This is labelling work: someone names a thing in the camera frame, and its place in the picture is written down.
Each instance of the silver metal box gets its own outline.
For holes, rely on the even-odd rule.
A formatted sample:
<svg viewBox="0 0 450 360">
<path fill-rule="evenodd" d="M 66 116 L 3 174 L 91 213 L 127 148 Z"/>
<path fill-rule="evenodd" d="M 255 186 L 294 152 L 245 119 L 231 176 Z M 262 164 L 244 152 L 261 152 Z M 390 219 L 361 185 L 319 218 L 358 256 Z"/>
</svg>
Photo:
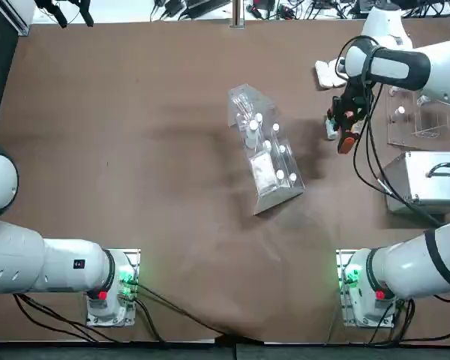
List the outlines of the silver metal box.
<svg viewBox="0 0 450 360">
<path fill-rule="evenodd" d="M 450 212 L 450 152 L 404 152 L 384 171 L 391 186 L 408 202 L 430 214 Z M 410 211 L 390 196 L 386 198 L 391 212 Z"/>
</svg>

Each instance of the robotic arm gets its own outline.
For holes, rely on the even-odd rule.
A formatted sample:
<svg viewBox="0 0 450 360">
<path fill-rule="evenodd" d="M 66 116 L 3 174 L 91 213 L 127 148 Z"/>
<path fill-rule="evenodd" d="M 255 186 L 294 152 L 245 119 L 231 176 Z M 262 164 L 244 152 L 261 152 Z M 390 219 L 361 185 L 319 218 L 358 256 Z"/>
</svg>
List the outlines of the robotic arm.
<svg viewBox="0 0 450 360">
<path fill-rule="evenodd" d="M 413 49 L 400 8 L 391 3 L 372 9 L 361 36 L 352 42 L 340 69 L 349 78 L 345 92 L 334 97 L 328 111 L 335 130 L 340 130 L 341 154 L 353 147 L 357 135 L 352 127 L 365 116 L 359 111 L 364 107 L 365 83 L 420 90 L 432 100 L 450 104 L 450 41 Z"/>
<path fill-rule="evenodd" d="M 365 116 L 359 109 L 364 106 L 365 84 L 420 90 L 450 104 L 450 41 L 412 49 L 400 9 L 393 4 L 375 7 L 361 35 L 365 36 L 354 40 L 345 55 L 345 92 L 334 97 L 328 111 L 341 132 L 339 153 L 347 153 L 356 140 L 351 127 Z M 344 279 L 360 326 L 377 326 L 394 299 L 450 292 L 450 224 L 400 244 L 357 251 Z M 394 310 L 389 310 L 389 317 Z"/>
<path fill-rule="evenodd" d="M 17 196 L 17 168 L 0 149 L 0 215 Z M 82 239 L 42 238 L 33 230 L 0 221 L 0 293 L 86 292 L 88 324 L 134 323 L 136 269 L 120 250 Z"/>
</svg>

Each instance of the table surface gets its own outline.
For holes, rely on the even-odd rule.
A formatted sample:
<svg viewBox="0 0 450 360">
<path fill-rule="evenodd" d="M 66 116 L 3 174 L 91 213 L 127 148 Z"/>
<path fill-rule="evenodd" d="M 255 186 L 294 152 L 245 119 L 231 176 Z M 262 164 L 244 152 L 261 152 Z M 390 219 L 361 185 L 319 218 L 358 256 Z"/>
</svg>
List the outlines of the table surface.
<svg viewBox="0 0 450 360">
<path fill-rule="evenodd" d="M 450 39 L 448 19 L 404 25 L 416 46 Z M 360 21 L 252 22 L 244 31 L 212 22 L 34 26 L 19 40 L 0 111 L 0 144 L 20 173 L 4 220 L 44 237 L 140 248 L 140 280 L 221 329 L 323 342 L 338 301 L 335 250 L 423 230 L 388 214 L 352 156 L 324 140 L 323 115 L 341 90 L 317 90 L 314 62 L 336 57 L 361 30 Z M 227 127 L 227 91 L 242 83 L 276 101 L 307 187 L 255 217 L 254 182 Z M 400 150 L 386 145 L 384 103 L 373 123 L 387 164 Z M 83 295 L 35 297 L 85 317 Z M 146 301 L 168 340 L 216 335 Z M 409 334 L 447 332 L 450 304 L 418 300 Z M 109 333 L 150 339 L 140 320 Z M 337 324 L 331 341 L 370 336 Z M 0 340 L 57 339 L 68 337 L 32 325 L 0 295 Z"/>
</svg>

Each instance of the clear plastic holder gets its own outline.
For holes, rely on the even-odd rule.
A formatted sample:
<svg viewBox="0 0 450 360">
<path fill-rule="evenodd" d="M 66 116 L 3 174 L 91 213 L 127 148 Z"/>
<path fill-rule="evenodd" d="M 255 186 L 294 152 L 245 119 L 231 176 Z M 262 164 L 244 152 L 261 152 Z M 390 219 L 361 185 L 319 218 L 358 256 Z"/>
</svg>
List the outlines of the clear plastic holder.
<svg viewBox="0 0 450 360">
<path fill-rule="evenodd" d="M 389 144 L 450 151 L 450 105 L 394 86 L 384 96 Z"/>
<path fill-rule="evenodd" d="M 228 125 L 238 128 L 256 185 L 253 214 L 303 193 L 305 186 L 275 103 L 248 84 L 233 88 L 228 97 Z"/>
</svg>

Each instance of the test tube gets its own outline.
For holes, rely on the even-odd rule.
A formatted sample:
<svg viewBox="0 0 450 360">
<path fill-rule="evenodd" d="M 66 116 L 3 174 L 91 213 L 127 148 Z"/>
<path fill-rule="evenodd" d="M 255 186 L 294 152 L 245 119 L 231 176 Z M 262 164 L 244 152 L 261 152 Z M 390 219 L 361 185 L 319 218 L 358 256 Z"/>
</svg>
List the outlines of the test tube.
<svg viewBox="0 0 450 360">
<path fill-rule="evenodd" d="M 417 99 L 417 107 L 422 107 L 426 103 L 430 103 L 430 102 L 431 102 L 431 99 L 428 96 L 422 95 L 421 97 L 419 97 Z"/>
<path fill-rule="evenodd" d="M 283 180 L 285 178 L 285 172 L 281 169 L 277 170 L 275 175 L 277 175 L 278 180 Z"/>
<path fill-rule="evenodd" d="M 392 123 L 395 123 L 395 122 L 397 122 L 397 121 L 404 120 L 405 116 L 406 116 L 406 115 L 405 115 L 405 108 L 404 108 L 403 106 L 399 106 L 399 107 L 394 111 L 393 115 L 390 116 L 390 121 L 391 121 Z"/>
<path fill-rule="evenodd" d="M 263 142 L 263 148 L 267 151 L 270 152 L 272 150 L 272 143 L 270 142 L 270 140 L 265 140 Z"/>
<path fill-rule="evenodd" d="M 255 149 L 257 146 L 257 140 L 259 136 L 258 130 L 258 122 L 256 120 L 250 121 L 248 124 L 247 130 L 245 131 L 245 145 L 249 149 Z"/>
<path fill-rule="evenodd" d="M 396 93 L 398 93 L 401 90 L 401 88 L 399 88 L 398 86 L 392 86 L 389 90 L 388 90 L 388 94 L 390 96 L 395 96 Z"/>
</svg>

